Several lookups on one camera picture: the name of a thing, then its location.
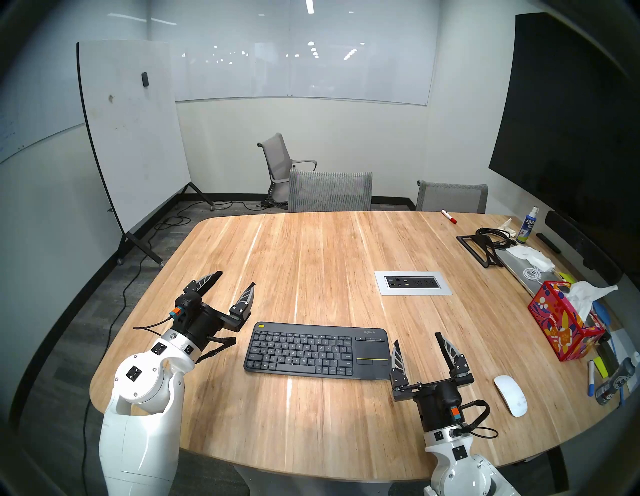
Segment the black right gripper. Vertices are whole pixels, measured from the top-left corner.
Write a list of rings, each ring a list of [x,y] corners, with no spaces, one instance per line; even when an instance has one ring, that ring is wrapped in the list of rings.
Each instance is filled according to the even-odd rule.
[[[436,332],[435,337],[449,367],[450,379],[410,385],[398,340],[393,342],[391,352],[390,382],[393,400],[415,401],[424,433],[442,430],[465,421],[462,413],[452,411],[453,408],[459,409],[462,406],[462,396],[458,389],[474,382],[465,355],[440,332]]]

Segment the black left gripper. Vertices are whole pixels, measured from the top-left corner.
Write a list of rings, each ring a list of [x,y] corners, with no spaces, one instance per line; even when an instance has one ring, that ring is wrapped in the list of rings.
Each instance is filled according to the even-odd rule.
[[[222,275],[223,271],[216,271],[199,280],[192,280],[183,289],[183,294],[175,300],[175,308],[170,312],[173,319],[170,343],[196,364],[235,346],[235,337],[218,338],[216,333],[223,328],[238,332],[251,315],[255,296],[254,282],[229,308],[229,315],[202,302],[201,296],[205,296]]]

